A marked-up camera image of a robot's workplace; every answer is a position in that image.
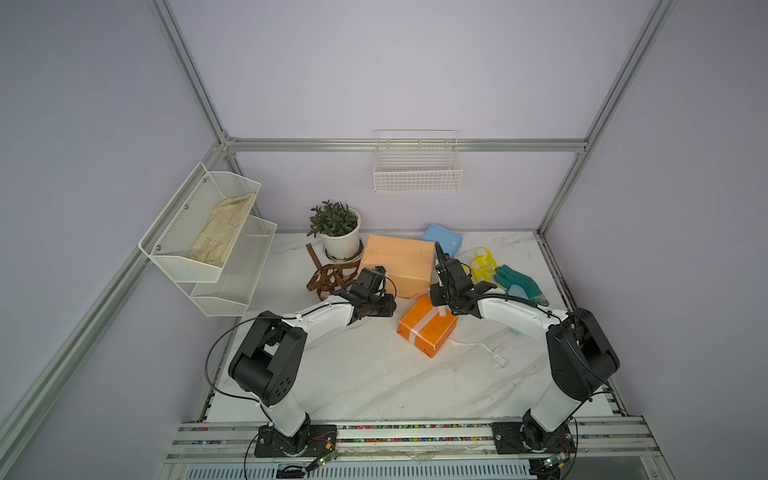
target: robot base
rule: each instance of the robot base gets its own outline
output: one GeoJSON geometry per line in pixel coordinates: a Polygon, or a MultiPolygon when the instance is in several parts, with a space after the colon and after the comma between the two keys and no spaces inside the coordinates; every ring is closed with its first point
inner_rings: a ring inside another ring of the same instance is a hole
{"type": "Polygon", "coordinates": [[[533,447],[526,444],[525,435],[522,431],[523,422],[495,422],[491,424],[491,430],[493,431],[496,453],[499,455],[531,452],[559,453],[565,451],[561,441],[565,445],[570,445],[571,447],[573,445],[571,433],[568,431],[568,425],[565,423],[552,432],[546,442],[542,445],[533,445],[533,447]]]}
{"type": "Polygon", "coordinates": [[[253,456],[257,458],[280,458],[280,457],[312,457],[327,452],[326,443],[336,446],[336,426],[335,425],[309,425],[305,432],[305,448],[301,447],[300,452],[295,452],[299,445],[296,445],[297,433],[292,438],[286,437],[275,430],[274,427],[262,425],[259,427],[259,439],[256,441],[256,447],[253,449],[253,456]]]}

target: tabletop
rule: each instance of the tabletop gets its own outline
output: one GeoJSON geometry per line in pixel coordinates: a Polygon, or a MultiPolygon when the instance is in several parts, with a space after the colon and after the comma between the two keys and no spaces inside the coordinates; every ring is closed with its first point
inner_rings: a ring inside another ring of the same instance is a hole
{"type": "MultiPolygon", "coordinates": [[[[376,232],[419,238],[421,232],[376,232]]],[[[498,265],[507,264],[533,278],[553,309],[566,310],[554,278],[531,231],[459,232],[464,240],[456,257],[470,263],[485,247],[498,265]]],[[[368,234],[360,234],[363,242],[368,234]]],[[[315,272],[305,244],[312,243],[321,263],[329,263],[319,240],[304,233],[278,233],[253,295],[252,318],[264,310],[289,315],[318,303],[306,283],[315,272]]],[[[507,326],[473,316],[460,316],[456,329],[435,358],[417,350],[397,334],[400,317],[414,299],[396,299],[391,318],[366,317],[309,344],[293,392],[318,421],[491,419],[520,417],[551,381],[546,346],[507,326]],[[504,361],[495,359],[485,344],[504,361]]],[[[250,324],[237,331],[217,380],[224,392],[243,395],[226,366],[250,324]]],[[[612,416],[605,396],[585,403],[575,416],[612,416]]],[[[214,394],[207,422],[264,422],[254,402],[214,394]]]]}

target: green glove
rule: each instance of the green glove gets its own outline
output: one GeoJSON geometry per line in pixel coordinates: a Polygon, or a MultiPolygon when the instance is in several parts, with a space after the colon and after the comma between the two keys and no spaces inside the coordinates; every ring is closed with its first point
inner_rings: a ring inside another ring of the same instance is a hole
{"type": "Polygon", "coordinates": [[[528,295],[529,299],[541,306],[549,306],[547,297],[544,296],[541,289],[531,277],[511,269],[507,265],[502,265],[496,268],[494,280],[507,290],[509,290],[509,287],[512,285],[519,285],[525,291],[525,294],[528,295]]]}

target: blue container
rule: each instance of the blue container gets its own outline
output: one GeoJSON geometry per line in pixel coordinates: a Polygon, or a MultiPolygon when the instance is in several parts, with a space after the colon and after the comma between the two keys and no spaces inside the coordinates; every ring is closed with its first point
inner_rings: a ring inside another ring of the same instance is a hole
{"type": "Polygon", "coordinates": [[[451,258],[455,257],[458,253],[458,249],[462,247],[461,235],[452,232],[447,228],[440,227],[435,223],[430,225],[427,231],[424,232],[422,240],[426,242],[439,242],[442,251],[447,253],[451,258]]]}

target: yellow object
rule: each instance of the yellow object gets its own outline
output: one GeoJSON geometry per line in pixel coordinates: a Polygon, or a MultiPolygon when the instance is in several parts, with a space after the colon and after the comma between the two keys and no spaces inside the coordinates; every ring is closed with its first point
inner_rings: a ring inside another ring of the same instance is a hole
{"type": "MultiPolygon", "coordinates": [[[[435,244],[408,238],[368,235],[360,268],[386,268],[397,285],[397,296],[413,298],[429,290],[435,269],[435,244]]],[[[394,293],[387,287],[387,293],[394,293]]]]}
{"type": "Polygon", "coordinates": [[[491,251],[487,248],[478,248],[475,251],[475,259],[469,264],[472,270],[472,279],[477,282],[490,282],[494,285],[493,274],[496,271],[496,260],[493,260],[491,251]]]}

